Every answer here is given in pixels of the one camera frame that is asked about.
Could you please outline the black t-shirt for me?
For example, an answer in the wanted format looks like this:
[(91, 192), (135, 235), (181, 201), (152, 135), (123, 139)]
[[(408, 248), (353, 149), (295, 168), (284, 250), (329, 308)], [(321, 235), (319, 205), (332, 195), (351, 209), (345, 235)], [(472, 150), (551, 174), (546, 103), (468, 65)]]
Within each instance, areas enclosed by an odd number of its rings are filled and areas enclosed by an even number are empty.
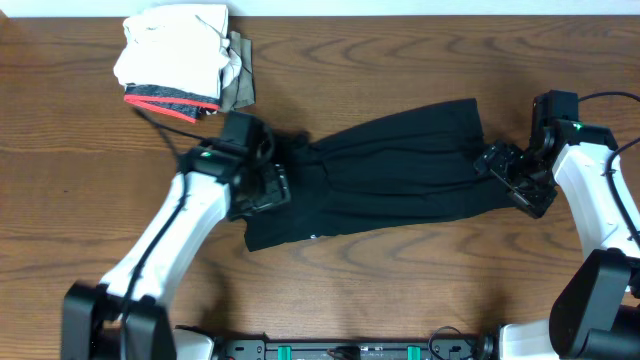
[(486, 148), (475, 99), (396, 113), (316, 142), (285, 133), (275, 141), (291, 200), (247, 217), (251, 251), (515, 205), (499, 180), (474, 169)]

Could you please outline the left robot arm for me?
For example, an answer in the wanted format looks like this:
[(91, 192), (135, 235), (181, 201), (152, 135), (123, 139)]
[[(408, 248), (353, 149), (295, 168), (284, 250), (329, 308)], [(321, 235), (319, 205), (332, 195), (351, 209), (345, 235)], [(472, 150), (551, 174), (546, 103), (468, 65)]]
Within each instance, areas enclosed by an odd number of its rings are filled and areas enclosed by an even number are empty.
[(216, 341), (171, 326), (168, 310), (214, 227), (285, 204), (284, 167), (257, 146), (204, 141), (177, 158), (169, 193), (129, 253), (63, 302), (63, 359), (216, 359)]

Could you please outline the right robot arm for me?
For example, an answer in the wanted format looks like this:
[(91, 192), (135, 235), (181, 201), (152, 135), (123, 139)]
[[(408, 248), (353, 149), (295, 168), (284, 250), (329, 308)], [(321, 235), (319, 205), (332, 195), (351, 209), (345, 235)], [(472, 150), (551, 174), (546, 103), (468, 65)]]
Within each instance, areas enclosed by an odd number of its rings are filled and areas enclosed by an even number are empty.
[(527, 149), (501, 141), (475, 161), (507, 188), (517, 208), (542, 217), (564, 194), (584, 261), (548, 318), (509, 324), (480, 346), (490, 359), (636, 359), (639, 309), (639, 211), (605, 127), (558, 120), (533, 132)]

